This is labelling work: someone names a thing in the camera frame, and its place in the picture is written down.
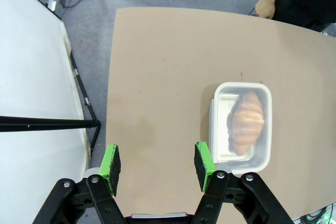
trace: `screw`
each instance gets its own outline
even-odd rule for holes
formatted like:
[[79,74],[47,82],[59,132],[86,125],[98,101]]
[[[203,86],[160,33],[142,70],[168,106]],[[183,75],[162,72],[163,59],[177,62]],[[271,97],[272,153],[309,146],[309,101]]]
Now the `screw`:
[[97,183],[98,182],[98,178],[97,177],[93,177],[91,180],[92,183]]
[[252,181],[253,180],[253,176],[251,174],[247,174],[246,175],[246,180],[247,181]]
[[224,178],[225,174],[223,172],[217,173],[217,178]]

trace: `white backdrop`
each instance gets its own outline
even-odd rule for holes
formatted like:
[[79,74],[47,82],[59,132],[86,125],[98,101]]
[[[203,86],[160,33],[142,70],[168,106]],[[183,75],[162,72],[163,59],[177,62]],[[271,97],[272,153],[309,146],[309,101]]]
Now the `white backdrop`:
[[[0,115],[83,119],[63,22],[37,0],[0,0]],[[0,223],[32,223],[58,179],[81,180],[84,129],[0,133]]]

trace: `croissant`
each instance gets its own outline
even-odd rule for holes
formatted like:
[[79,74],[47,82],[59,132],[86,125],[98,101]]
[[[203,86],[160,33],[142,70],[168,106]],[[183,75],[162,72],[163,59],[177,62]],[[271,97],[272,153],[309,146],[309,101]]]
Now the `croissant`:
[[242,95],[228,117],[228,130],[233,150],[238,156],[248,152],[264,127],[261,102],[254,91]]

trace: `gray floor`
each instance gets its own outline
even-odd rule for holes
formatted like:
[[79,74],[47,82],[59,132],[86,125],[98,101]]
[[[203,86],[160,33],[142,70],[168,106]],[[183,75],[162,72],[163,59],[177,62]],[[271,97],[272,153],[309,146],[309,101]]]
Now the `gray floor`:
[[[62,19],[72,43],[79,72],[102,129],[94,149],[91,167],[100,166],[105,152],[107,89],[115,12],[135,6],[187,7],[248,14],[258,0],[81,0],[67,9]],[[333,36],[335,26],[328,32]],[[86,109],[85,117],[90,118]],[[100,223],[94,210],[80,223]]]

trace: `table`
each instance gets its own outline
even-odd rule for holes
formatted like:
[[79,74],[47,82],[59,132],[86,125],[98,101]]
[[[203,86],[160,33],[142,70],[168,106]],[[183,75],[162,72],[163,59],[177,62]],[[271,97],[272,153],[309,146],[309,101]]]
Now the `table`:
[[[336,201],[336,40],[300,27],[208,10],[117,12],[107,144],[120,146],[117,203],[126,215],[193,214],[202,196],[194,143],[208,142],[223,82],[272,93],[269,165],[260,176],[292,217]],[[223,204],[219,223],[245,223]]]

